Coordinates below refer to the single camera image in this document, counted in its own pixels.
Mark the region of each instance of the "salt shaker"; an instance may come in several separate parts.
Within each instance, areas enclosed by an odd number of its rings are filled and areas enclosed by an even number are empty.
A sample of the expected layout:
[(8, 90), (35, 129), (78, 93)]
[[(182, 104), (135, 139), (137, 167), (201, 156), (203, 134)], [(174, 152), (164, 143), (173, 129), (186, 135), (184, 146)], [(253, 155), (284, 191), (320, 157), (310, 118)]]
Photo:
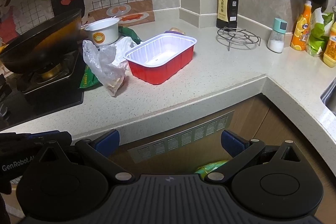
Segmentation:
[(285, 44), (285, 33), (287, 28), (287, 22), (280, 19), (275, 18), (273, 23), (273, 29), (271, 36), (269, 37), (267, 47), (277, 53), (282, 53)]

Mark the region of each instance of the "white speckled countertop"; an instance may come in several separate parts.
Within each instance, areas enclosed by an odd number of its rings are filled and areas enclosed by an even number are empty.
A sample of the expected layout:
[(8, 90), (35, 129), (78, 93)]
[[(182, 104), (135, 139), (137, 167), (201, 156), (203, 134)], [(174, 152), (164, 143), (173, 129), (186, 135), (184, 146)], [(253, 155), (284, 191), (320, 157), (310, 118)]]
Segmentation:
[(233, 46), (217, 40), (217, 28), (198, 29), (171, 19), (132, 27), (142, 40), (171, 27), (198, 42), (193, 60), (161, 85), (127, 72), (128, 81), (111, 97), (104, 87), (84, 93), (84, 102), (4, 132), (69, 131), (74, 140), (118, 128), (121, 144), (204, 117), (258, 93), (266, 95), (301, 130), (336, 174), (336, 117), (320, 100), (336, 69), (290, 47), (282, 54), (261, 46)]

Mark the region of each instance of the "soy sauce bottle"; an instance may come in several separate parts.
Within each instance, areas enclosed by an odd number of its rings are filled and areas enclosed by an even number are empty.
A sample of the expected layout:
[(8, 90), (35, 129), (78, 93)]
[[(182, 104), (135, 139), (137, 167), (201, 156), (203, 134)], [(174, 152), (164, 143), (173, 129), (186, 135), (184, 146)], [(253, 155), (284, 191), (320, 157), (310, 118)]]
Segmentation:
[(218, 0), (216, 27), (236, 28), (238, 15), (238, 0)]

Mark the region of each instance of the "cabinet door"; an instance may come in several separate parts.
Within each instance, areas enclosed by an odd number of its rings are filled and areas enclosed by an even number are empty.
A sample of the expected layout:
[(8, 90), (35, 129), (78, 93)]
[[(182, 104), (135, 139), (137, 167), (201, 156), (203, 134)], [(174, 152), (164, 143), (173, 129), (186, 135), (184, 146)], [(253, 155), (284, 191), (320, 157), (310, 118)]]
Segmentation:
[(281, 145), (284, 140), (296, 143), (323, 184), (324, 196), (315, 216), (323, 224), (335, 224), (336, 178), (298, 128), (280, 110), (271, 107), (255, 138), (267, 145)]
[(199, 166), (219, 160), (229, 160), (231, 158), (221, 146), (222, 129), (204, 136), (199, 140), (183, 145), (181, 148), (176, 148), (168, 152), (155, 155), (150, 159), (143, 160), (138, 163), (133, 161), (128, 150), (161, 140), (167, 136), (172, 136), (178, 132), (201, 125), (231, 111), (234, 111), (234, 113), (228, 129), (246, 139), (251, 139), (254, 137), (264, 120), (268, 109), (269, 107), (262, 99), (262, 96), (255, 96), (180, 127), (122, 145), (112, 156), (110, 156), (110, 159), (123, 168), (133, 172), (135, 175), (154, 173), (193, 173)]

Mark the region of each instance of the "soy sauce bottle label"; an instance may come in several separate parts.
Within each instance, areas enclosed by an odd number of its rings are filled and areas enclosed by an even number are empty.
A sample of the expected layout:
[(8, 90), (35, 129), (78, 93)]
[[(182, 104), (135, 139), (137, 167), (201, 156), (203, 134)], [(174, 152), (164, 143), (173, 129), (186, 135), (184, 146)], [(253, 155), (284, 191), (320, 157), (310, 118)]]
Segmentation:
[(236, 21), (238, 0), (218, 0), (217, 18), (225, 22)]

